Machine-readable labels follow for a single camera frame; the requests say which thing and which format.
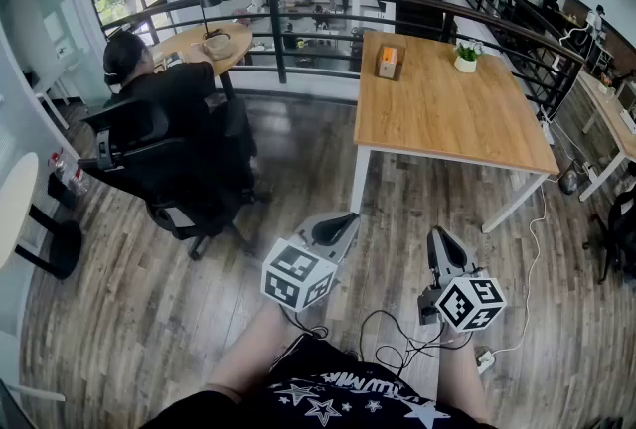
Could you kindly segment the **person's left forearm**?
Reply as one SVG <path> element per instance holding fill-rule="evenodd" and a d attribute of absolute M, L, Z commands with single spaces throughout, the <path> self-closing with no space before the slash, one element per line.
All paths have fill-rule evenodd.
<path fill-rule="evenodd" d="M 286 348 L 289 322 L 278 304 L 263 304 L 238 339 L 215 365 L 206 388 L 234 402 L 242 400 L 267 377 Z"/>

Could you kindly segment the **person's right forearm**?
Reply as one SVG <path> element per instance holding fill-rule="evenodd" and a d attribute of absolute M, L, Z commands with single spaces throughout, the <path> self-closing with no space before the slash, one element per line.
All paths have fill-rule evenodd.
<path fill-rule="evenodd" d="M 440 337 L 436 399 L 479 423 L 489 422 L 486 392 L 468 334 L 445 327 Z"/>

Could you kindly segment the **brown transparent container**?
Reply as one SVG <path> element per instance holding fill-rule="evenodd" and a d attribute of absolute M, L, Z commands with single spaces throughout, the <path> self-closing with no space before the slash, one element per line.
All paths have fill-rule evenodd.
<path fill-rule="evenodd" d="M 402 71 L 402 66 L 404 63 L 404 58 L 405 58 L 405 47 L 403 46 L 399 46 L 396 44 L 388 44 L 388 43 L 381 43 L 380 47 L 378 48 L 377 51 L 377 55 L 376 55 L 376 62 L 375 62 L 375 72 L 374 72 L 374 76 L 378 77 L 378 78 L 382 78 L 378 76 L 378 64 L 379 64 L 379 58 L 382 52 L 382 48 L 385 46 L 389 46 L 389 47 L 394 47 L 398 49 L 398 62 L 397 62 L 397 71 L 396 71 L 396 76 L 394 79 L 388 79 L 391 81 L 398 81 L 400 79 L 400 75 L 401 75 L 401 71 Z"/>

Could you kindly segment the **black metal railing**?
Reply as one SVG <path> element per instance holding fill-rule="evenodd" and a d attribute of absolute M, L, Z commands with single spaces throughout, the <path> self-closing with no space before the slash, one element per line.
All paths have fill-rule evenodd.
<path fill-rule="evenodd" d="M 559 40 L 557 28 L 521 0 L 222 0 L 205 16 L 208 28 L 216 22 L 248 27 L 246 65 L 275 72 L 281 82 L 292 73 L 358 76 L 368 33 L 451 46 L 473 39 L 483 44 L 479 58 L 501 57 L 527 100 L 554 116 L 584 67 L 571 41 Z M 100 29 L 107 37 L 128 29 L 157 45 L 197 26 L 204 26 L 199 0 L 161 0 Z"/>

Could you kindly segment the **orange and white box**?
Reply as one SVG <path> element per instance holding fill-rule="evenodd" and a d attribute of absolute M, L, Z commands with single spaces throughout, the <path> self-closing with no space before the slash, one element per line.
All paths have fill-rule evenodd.
<path fill-rule="evenodd" d="M 398 68 L 398 49 L 385 46 L 379 58 L 378 76 L 387 79 L 394 79 Z"/>

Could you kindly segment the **black office chair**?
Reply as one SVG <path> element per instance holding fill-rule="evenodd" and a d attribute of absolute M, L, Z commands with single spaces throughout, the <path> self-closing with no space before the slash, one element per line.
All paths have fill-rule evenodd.
<path fill-rule="evenodd" d="M 95 134 L 95 155 L 79 160 L 92 177 L 141 199 L 151 219 L 201 258 L 203 241 L 230 232 L 242 250 L 254 247 L 234 224 L 256 201 L 250 160 L 255 143 L 245 105 L 223 104 L 214 128 L 179 135 L 164 106 L 128 99 L 84 119 Z"/>

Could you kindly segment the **rectangular wooden table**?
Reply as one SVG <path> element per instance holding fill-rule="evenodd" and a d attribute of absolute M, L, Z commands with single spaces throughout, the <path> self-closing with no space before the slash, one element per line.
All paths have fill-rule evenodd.
<path fill-rule="evenodd" d="M 471 164 L 477 166 L 486 166 L 498 169 L 506 169 L 510 171 L 520 171 L 529 174 L 529 177 L 524 185 L 522 185 L 514 195 L 507 200 L 507 202 L 500 207 L 494 214 L 484 221 L 481 225 L 481 231 L 483 233 L 490 233 L 496 227 L 498 227 L 504 220 L 506 220 L 526 199 L 545 182 L 549 175 L 554 174 L 555 170 L 548 170 L 544 168 L 524 168 L 514 167 L 512 165 L 506 165 L 502 162 L 487 161 L 483 159 L 469 159 L 463 158 L 455 154 L 446 153 L 431 153 L 431 152 L 416 152 L 401 150 L 395 147 L 381 147 L 381 146 L 369 146 L 364 144 L 357 145 L 357 157 L 354 171 L 353 188 L 350 198 L 350 211 L 353 213 L 359 213 L 362 205 L 365 184 L 367 180 L 367 172 L 369 168 L 371 154 L 373 152 L 382 152 L 388 154 L 400 154 L 421 158 L 429 158 L 435 160 L 443 160 L 450 162 L 458 162 L 463 164 Z"/>

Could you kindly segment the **potted plant in white pot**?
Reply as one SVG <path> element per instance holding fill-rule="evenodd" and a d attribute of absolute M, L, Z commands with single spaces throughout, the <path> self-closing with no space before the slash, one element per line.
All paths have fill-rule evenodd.
<path fill-rule="evenodd" d="M 477 60 L 483 54 L 483 44 L 480 41 L 458 40 L 455 45 L 455 67 L 464 73 L 474 73 L 477 68 Z"/>

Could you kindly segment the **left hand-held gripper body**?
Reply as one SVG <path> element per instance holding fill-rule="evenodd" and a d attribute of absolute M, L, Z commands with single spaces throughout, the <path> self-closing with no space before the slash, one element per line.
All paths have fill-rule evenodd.
<path fill-rule="evenodd" d="M 334 282 L 340 261 L 312 238 L 313 227 L 326 219 L 310 217 L 289 238 L 277 239 L 262 264 L 261 293 L 294 313 L 326 296 Z"/>

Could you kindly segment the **gray round floor object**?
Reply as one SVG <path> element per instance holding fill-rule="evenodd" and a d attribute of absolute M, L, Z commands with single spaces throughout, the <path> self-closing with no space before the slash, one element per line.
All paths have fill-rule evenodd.
<path fill-rule="evenodd" d="M 580 182 L 581 174 L 575 168 L 568 168 L 557 180 L 560 190 L 568 196 L 578 190 Z"/>

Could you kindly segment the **person's black star-print shirt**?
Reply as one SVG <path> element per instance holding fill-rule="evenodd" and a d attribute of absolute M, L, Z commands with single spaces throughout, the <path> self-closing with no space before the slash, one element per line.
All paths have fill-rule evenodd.
<path fill-rule="evenodd" d="M 204 390 L 140 429 L 495 429 L 418 395 L 383 366 L 308 335 L 297 338 L 263 384 L 234 401 Z"/>

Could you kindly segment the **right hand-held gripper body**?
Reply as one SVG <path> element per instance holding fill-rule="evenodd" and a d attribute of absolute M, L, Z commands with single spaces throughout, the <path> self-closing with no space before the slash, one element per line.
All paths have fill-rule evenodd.
<path fill-rule="evenodd" d="M 477 268 L 440 276 L 417 298 L 419 323 L 443 323 L 457 333 L 487 329 L 507 307 L 499 281 Z"/>

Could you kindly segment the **white round table black base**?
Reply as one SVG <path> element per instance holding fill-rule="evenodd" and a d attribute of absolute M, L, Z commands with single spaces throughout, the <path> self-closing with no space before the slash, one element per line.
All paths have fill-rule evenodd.
<path fill-rule="evenodd" d="M 29 152 L 14 165 L 0 187 L 0 269 L 16 253 L 57 279 L 64 280 L 78 265 L 82 233 L 77 222 L 57 222 L 32 203 L 38 172 L 38 156 Z M 52 235 L 47 261 L 18 243 L 28 217 Z"/>

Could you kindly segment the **white frame with dark panel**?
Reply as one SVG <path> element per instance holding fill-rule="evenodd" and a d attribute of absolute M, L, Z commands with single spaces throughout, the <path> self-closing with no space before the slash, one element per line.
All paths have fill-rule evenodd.
<path fill-rule="evenodd" d="M 13 396 L 14 393 L 55 402 L 67 400 L 57 392 L 7 384 L 0 378 L 0 429 L 38 429 Z"/>

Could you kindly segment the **clear water bottle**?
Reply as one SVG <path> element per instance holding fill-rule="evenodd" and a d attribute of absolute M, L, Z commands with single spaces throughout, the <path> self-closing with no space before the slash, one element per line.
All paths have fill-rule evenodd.
<path fill-rule="evenodd" d="M 63 148 L 51 154 L 48 164 L 53 168 L 55 175 L 63 184 L 69 181 L 72 174 L 72 166 L 69 156 Z"/>
<path fill-rule="evenodd" d="M 77 196 L 83 196 L 88 192 L 89 179 L 80 167 L 67 168 L 63 174 L 63 182 Z"/>

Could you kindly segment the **round wooden table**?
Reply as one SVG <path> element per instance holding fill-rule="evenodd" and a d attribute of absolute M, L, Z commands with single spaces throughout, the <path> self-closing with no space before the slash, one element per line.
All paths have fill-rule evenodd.
<path fill-rule="evenodd" d="M 229 70 L 237 65 L 247 54 L 252 46 L 252 31 L 240 24 L 232 22 L 216 22 L 209 27 L 209 31 L 219 30 L 220 33 L 226 33 L 231 36 L 233 43 L 233 53 L 224 60 L 212 60 L 204 50 L 204 34 L 205 27 L 197 26 L 178 33 L 158 45 L 150 49 L 155 63 L 163 60 L 172 52 L 182 52 L 185 62 L 207 62 L 212 66 L 215 77 L 220 80 L 221 88 L 225 94 L 226 100 L 235 97 L 232 87 Z"/>

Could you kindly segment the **wooden desk white legs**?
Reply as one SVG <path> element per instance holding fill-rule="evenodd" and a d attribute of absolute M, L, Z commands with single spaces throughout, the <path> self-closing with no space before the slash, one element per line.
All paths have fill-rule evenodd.
<path fill-rule="evenodd" d="M 609 89 L 601 90 L 600 81 L 582 71 L 577 77 L 577 82 L 594 105 L 594 110 L 582 128 L 582 133 L 587 134 L 595 121 L 600 118 L 607 126 L 618 148 L 618 153 L 611 162 L 598 176 L 590 179 L 589 186 L 579 195 L 579 200 L 585 202 L 624 160 L 636 163 L 636 125 L 629 126 L 623 120 L 627 110 L 616 96 L 610 95 Z"/>

